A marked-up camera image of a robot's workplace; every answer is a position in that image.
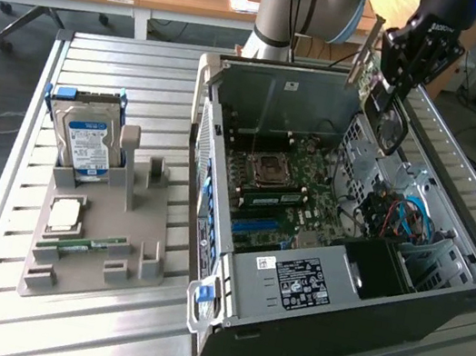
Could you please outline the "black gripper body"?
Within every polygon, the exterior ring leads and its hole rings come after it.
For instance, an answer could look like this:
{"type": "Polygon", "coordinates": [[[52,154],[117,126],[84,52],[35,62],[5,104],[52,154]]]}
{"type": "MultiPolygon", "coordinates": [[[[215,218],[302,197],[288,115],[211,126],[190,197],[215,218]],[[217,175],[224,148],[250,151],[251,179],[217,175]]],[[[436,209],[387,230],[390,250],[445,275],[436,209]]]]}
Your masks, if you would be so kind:
{"type": "Polygon", "coordinates": [[[409,64],[425,38],[463,46],[461,32],[469,30],[475,22],[476,0],[420,0],[415,13],[404,24],[412,29],[410,47],[406,49],[409,64]]]}

